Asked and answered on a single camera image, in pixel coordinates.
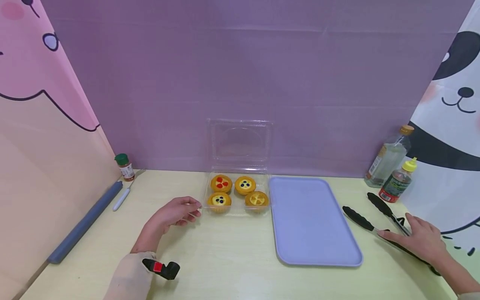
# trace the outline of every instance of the orange cap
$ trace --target orange cap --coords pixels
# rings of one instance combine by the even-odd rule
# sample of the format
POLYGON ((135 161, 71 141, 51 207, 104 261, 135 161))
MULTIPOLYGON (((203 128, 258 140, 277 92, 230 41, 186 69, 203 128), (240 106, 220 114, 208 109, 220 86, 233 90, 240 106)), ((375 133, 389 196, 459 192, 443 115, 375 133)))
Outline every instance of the orange cap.
POLYGON ((403 125, 400 128, 400 133, 403 134, 403 135, 411 135, 414 130, 415 130, 415 128, 413 128, 410 125, 403 125))

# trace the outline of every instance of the gray foam tube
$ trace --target gray foam tube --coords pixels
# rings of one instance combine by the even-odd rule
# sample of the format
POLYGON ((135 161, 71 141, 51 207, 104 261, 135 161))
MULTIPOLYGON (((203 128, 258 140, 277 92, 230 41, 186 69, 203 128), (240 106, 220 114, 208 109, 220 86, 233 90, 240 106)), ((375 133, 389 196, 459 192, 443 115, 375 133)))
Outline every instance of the gray foam tube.
POLYGON ((59 264, 73 249, 78 241, 84 236, 90 226, 102 214, 105 208, 112 202, 113 198, 120 192, 123 187, 121 181, 115 182, 109 190, 95 203, 83 219, 70 231, 67 237, 48 257, 47 261, 51 264, 59 264))

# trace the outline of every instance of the table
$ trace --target table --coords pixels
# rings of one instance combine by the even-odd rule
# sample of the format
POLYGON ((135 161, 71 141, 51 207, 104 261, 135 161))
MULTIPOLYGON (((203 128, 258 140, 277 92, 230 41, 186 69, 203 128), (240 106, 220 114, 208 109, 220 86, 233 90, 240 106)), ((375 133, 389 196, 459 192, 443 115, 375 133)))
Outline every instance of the table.
MULTIPOLYGON (((148 170, 117 212, 116 199, 59 265, 49 265, 22 300, 101 299, 120 261, 147 219, 170 199, 201 199, 207 174, 148 170)), ((324 178, 340 205, 378 228, 396 230, 366 198, 362 179, 324 178)), ((401 204, 391 205, 399 216, 401 204)), ((178 262, 177 279, 155 276, 150 299, 456 299, 427 266, 348 221, 364 255, 359 268, 293 267, 276 257, 272 217, 204 216, 186 228, 172 227, 158 258, 178 262)))

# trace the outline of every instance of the right hand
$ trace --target right hand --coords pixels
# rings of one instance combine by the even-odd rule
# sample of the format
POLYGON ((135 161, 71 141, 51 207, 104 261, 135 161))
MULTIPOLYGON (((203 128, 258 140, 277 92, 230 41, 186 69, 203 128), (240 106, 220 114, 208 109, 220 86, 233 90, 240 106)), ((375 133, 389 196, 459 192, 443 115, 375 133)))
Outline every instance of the right hand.
POLYGON ((431 265, 450 256, 437 227, 408 213, 405 214, 405 217, 412 229, 411 236, 407 237, 385 230, 379 230, 378 235, 402 245, 431 265))

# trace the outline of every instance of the sleeve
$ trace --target sleeve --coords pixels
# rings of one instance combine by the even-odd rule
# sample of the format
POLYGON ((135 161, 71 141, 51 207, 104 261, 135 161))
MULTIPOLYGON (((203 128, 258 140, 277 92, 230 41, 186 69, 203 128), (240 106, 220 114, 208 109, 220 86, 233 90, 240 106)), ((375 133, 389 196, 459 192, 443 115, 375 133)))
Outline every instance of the sleeve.
POLYGON ((480 300, 480 293, 468 293, 458 296, 458 300, 480 300))
POLYGON ((155 260, 155 253, 127 254, 117 266, 104 300, 144 300, 147 298, 153 273, 142 263, 145 258, 155 260))

